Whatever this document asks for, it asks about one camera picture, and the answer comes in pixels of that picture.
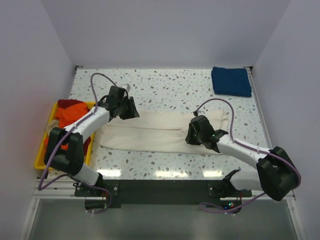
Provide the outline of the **yellow plastic bin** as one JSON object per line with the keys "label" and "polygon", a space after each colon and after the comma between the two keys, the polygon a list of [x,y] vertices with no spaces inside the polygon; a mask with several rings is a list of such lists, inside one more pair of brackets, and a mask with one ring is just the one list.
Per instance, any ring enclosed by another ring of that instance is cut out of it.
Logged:
{"label": "yellow plastic bin", "polygon": [[85,113],[88,113],[95,105],[94,102],[83,102],[75,99],[60,99],[53,105],[50,117],[47,123],[47,128],[43,134],[42,142],[38,150],[34,168],[36,170],[44,170],[46,165],[44,163],[45,153],[47,150],[50,130],[53,127],[67,126],[67,123],[75,122]]}

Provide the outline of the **aluminium frame rail front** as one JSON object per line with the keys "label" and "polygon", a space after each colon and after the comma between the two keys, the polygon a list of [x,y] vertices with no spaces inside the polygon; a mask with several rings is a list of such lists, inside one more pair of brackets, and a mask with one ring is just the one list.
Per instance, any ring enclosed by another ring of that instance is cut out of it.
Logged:
{"label": "aluminium frame rail front", "polygon": [[[75,199],[75,198],[87,198],[87,199],[98,199],[98,197],[76,197],[75,196],[75,187],[73,186],[73,183],[75,183],[71,179],[58,179],[57,181],[50,184],[48,187],[46,187],[44,190],[39,191],[38,185],[40,183],[40,180],[37,179],[33,188],[33,192],[31,194],[31,197],[34,199]],[[262,193],[262,191],[252,190],[252,197],[242,197],[243,200],[248,200],[250,198],[256,197],[259,194]],[[267,195],[261,196],[258,200],[271,200],[271,198]],[[296,197],[294,195],[294,192],[291,191],[288,193],[283,200],[296,200]]]}

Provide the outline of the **dark red t shirt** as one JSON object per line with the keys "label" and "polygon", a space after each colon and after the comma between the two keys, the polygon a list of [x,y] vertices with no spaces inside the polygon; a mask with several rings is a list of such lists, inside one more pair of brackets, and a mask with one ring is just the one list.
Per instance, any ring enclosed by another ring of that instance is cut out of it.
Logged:
{"label": "dark red t shirt", "polygon": [[81,104],[81,103],[83,102],[76,99],[59,99],[57,101],[57,106],[58,108],[61,108],[61,109],[67,109],[71,106]]}

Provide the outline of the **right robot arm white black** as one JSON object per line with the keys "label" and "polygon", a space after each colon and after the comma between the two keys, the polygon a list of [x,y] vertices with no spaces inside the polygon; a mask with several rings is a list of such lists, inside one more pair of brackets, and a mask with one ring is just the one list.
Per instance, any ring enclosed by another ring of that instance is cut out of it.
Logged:
{"label": "right robot arm white black", "polygon": [[190,121],[185,141],[189,145],[203,145],[210,151],[232,156],[257,171],[249,174],[237,169],[228,174],[222,185],[227,196],[233,197],[242,190],[256,190],[280,201],[301,184],[299,171],[281,147],[259,148],[240,141],[225,130],[214,129],[204,115]]}

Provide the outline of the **cream white t shirt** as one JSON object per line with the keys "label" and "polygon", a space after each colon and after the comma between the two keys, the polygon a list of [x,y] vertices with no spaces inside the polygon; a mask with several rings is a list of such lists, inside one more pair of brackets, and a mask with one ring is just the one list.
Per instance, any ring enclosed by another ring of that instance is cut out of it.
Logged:
{"label": "cream white t shirt", "polygon": [[186,143],[193,113],[142,110],[138,118],[114,118],[99,129],[100,146],[123,151],[215,155],[203,145]]}

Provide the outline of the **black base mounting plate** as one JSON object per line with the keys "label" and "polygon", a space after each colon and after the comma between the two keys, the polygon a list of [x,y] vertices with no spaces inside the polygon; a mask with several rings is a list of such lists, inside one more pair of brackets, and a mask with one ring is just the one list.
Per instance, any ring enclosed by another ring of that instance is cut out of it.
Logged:
{"label": "black base mounting plate", "polygon": [[85,198],[86,210],[122,205],[198,205],[209,202],[225,209],[237,207],[250,190],[236,190],[223,180],[103,180],[104,192],[74,183],[74,195]]}

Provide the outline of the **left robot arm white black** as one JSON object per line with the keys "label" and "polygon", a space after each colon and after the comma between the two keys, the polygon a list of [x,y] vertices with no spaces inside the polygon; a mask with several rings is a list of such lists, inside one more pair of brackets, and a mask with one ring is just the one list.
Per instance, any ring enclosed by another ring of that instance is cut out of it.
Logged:
{"label": "left robot arm white black", "polygon": [[104,190],[103,177],[85,163],[84,142],[100,127],[114,118],[138,118],[134,98],[128,94],[129,85],[111,86],[91,110],[74,123],[50,131],[44,155],[45,170],[50,167],[86,184],[86,191],[99,196]]}

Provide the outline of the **folded blue t shirt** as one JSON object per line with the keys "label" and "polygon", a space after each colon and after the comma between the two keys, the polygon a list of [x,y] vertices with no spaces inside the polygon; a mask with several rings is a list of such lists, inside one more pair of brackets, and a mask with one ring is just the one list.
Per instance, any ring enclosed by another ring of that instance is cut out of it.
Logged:
{"label": "folded blue t shirt", "polygon": [[248,72],[245,68],[214,66],[211,71],[213,91],[216,95],[252,97]]}

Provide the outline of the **orange t shirt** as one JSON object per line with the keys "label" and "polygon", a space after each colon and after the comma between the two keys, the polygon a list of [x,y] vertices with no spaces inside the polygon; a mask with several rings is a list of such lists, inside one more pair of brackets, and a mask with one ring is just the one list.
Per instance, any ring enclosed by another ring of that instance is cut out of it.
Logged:
{"label": "orange t shirt", "polygon": [[[49,118],[49,122],[57,119],[59,120],[59,128],[64,128],[68,125],[73,124],[80,118],[84,117],[90,108],[85,102],[80,104],[73,105],[66,109],[58,108],[57,102],[54,104],[53,109],[51,111],[51,115]],[[48,146],[49,134],[45,130],[45,134],[43,137],[43,142],[41,144],[40,152],[44,155]]]}

